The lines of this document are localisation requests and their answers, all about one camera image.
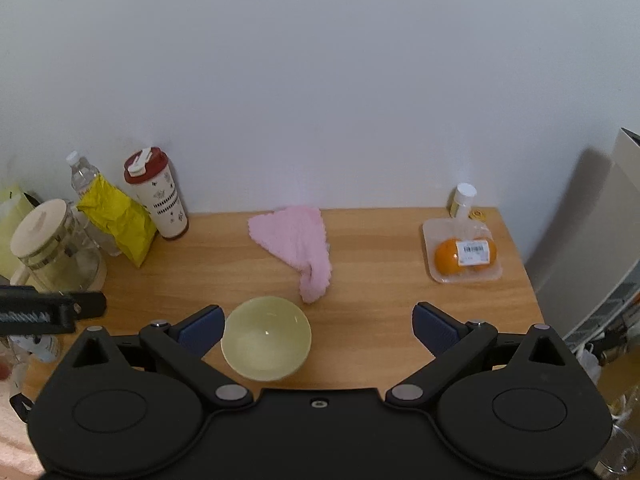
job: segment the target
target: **white wall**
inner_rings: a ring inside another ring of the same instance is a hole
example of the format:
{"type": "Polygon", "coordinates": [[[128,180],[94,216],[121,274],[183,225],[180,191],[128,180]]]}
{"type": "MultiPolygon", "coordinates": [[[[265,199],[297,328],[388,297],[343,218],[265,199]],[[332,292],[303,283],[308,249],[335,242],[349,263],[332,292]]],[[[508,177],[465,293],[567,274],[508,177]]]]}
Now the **white wall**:
{"type": "Polygon", "coordinates": [[[71,197],[146,144],[190,211],[499,205],[524,257],[640,130],[640,0],[0,0],[0,177],[71,197]]]}

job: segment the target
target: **water bottle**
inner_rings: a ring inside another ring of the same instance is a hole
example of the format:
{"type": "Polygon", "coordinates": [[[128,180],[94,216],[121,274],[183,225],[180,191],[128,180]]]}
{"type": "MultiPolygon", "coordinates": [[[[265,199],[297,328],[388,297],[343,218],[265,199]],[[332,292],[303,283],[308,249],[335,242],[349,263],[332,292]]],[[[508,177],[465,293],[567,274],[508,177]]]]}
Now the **water bottle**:
{"type": "MultiPolygon", "coordinates": [[[[73,150],[66,158],[66,162],[71,167],[71,187],[80,198],[89,190],[95,178],[100,174],[98,168],[89,164],[89,162],[80,156],[78,152],[73,150]]],[[[118,256],[121,253],[116,244],[113,235],[105,233],[100,228],[92,224],[84,213],[74,208],[74,215],[84,228],[84,231],[98,247],[104,250],[110,256],[118,256]]]]}

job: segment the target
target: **yellow-green bowl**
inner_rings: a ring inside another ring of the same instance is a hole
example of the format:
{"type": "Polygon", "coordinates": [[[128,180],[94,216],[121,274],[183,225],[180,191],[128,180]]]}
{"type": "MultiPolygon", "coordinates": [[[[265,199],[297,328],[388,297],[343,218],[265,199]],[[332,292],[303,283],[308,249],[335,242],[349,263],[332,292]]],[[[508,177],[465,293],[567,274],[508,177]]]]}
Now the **yellow-green bowl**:
{"type": "Polygon", "coordinates": [[[277,381],[296,372],[311,348],[311,327],[293,303],[275,296],[245,301],[226,318],[222,354],[243,377],[277,381]]]}

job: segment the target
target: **screw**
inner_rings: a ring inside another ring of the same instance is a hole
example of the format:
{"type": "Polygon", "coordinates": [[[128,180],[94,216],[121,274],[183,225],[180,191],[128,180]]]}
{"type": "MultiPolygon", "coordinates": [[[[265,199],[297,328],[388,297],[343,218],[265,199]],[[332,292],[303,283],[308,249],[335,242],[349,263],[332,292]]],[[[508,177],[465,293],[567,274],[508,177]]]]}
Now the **screw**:
{"type": "Polygon", "coordinates": [[[423,390],[420,386],[415,384],[398,384],[391,389],[391,395],[400,400],[416,400],[420,399],[423,394],[423,390]]]}
{"type": "Polygon", "coordinates": [[[247,389],[240,384],[224,384],[216,389],[216,397],[221,400],[240,400],[247,394],[247,389]]]}

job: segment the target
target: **packaged oranges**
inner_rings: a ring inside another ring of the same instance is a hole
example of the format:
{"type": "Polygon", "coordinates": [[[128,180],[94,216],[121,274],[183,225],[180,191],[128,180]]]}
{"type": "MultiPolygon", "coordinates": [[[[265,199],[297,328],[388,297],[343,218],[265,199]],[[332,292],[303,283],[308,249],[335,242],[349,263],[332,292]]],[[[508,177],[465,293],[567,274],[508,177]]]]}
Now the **packaged oranges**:
{"type": "Polygon", "coordinates": [[[484,282],[502,275],[488,227],[470,219],[438,218],[422,226],[429,272],[441,283],[484,282]]]}

